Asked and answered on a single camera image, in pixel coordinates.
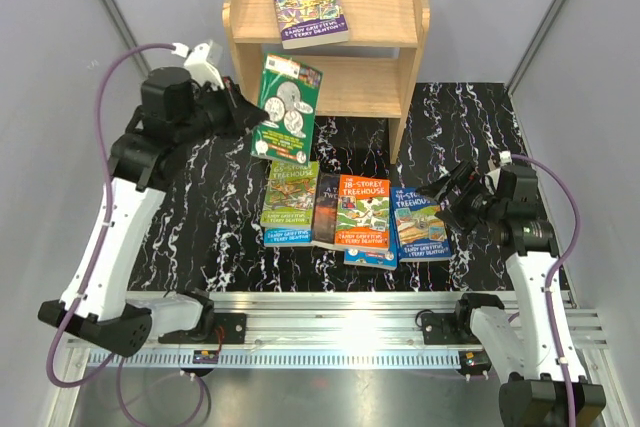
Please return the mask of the blue 91-Storey Treehouse book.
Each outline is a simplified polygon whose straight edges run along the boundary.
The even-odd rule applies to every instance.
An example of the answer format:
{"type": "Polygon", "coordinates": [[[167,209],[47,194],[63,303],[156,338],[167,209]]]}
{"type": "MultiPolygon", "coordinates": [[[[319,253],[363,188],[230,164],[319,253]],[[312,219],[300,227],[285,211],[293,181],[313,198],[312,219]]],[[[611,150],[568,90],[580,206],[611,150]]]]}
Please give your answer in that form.
{"type": "Polygon", "coordinates": [[[445,261],[452,257],[444,222],[436,216],[440,206],[415,188],[391,188],[397,252],[401,262],[445,261]]]}

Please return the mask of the green back-cover Treehouse book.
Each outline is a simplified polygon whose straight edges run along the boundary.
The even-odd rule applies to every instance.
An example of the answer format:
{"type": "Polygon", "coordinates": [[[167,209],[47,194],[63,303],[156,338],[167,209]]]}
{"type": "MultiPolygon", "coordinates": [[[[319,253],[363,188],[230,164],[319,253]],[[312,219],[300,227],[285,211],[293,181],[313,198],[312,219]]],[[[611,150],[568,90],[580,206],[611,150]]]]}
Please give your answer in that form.
{"type": "Polygon", "coordinates": [[[258,107],[267,119],[253,131],[251,155],[306,165],[310,161],[323,73],[290,57],[264,58],[258,107]]]}

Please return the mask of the blue back-cover Treehouse book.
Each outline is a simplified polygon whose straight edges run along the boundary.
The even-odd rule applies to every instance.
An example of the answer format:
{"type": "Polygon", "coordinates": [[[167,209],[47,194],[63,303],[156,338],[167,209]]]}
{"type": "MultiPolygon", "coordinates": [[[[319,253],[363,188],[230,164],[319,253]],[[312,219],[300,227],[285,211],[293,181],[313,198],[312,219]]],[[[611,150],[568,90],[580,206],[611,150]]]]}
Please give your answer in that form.
{"type": "Polygon", "coordinates": [[[397,268],[396,254],[392,251],[361,251],[348,249],[344,252],[344,263],[346,265],[371,267],[393,271],[397,268]]]}

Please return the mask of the orange 78-Storey Treehouse book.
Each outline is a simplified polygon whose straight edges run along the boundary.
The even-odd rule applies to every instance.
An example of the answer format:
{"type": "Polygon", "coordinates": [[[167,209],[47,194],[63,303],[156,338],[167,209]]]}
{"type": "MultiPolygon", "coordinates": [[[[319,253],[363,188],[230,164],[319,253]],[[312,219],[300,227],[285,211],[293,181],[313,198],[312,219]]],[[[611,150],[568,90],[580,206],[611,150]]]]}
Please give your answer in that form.
{"type": "Polygon", "coordinates": [[[341,175],[334,245],[387,251],[390,244],[390,181],[341,175]]]}

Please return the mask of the green 65-Storey Treehouse book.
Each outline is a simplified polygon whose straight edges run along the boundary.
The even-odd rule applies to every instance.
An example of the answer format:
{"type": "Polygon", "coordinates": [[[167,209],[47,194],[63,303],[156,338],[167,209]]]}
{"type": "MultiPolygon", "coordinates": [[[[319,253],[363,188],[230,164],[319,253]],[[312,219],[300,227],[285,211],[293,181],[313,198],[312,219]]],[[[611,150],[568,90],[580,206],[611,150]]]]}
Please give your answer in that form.
{"type": "Polygon", "coordinates": [[[260,217],[264,228],[310,230],[319,164],[273,161],[260,217]]]}

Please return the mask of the purple 52-Storey Treehouse book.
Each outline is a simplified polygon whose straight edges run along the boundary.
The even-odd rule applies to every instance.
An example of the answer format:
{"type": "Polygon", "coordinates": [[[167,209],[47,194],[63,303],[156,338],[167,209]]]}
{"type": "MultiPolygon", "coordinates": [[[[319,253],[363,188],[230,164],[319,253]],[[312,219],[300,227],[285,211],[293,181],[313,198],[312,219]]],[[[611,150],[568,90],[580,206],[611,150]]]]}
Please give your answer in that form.
{"type": "Polygon", "coordinates": [[[274,7],[284,49],[350,40],[341,0],[274,0],[274,7]]]}

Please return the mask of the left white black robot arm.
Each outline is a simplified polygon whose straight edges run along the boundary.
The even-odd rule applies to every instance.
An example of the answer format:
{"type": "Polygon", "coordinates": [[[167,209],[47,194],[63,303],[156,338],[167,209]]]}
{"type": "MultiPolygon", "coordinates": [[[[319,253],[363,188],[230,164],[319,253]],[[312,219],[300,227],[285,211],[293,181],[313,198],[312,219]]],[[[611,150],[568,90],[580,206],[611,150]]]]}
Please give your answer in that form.
{"type": "Polygon", "coordinates": [[[123,358],[148,339],[203,344],[222,337],[214,304],[183,291],[152,301],[127,298],[142,240],[193,144],[213,136],[241,138],[266,121],[233,81],[198,80],[182,67],[153,70],[141,103],[112,145],[101,212],[73,281],[58,300],[41,304],[38,318],[123,358]]]}

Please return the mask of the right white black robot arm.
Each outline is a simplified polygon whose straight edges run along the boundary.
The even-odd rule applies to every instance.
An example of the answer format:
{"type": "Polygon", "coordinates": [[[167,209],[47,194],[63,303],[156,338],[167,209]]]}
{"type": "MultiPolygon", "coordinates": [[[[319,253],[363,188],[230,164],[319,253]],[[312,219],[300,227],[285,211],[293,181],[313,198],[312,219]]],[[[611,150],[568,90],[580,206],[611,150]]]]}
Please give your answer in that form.
{"type": "Polygon", "coordinates": [[[479,341],[500,379],[503,425],[590,426],[606,397],[588,380],[571,337],[559,275],[569,253],[539,214],[539,166],[504,152],[487,174],[461,162],[417,192],[442,205],[437,216],[453,230],[487,227],[506,255],[521,329],[513,329],[504,304],[490,294],[462,295],[452,322],[458,340],[479,341]]]}

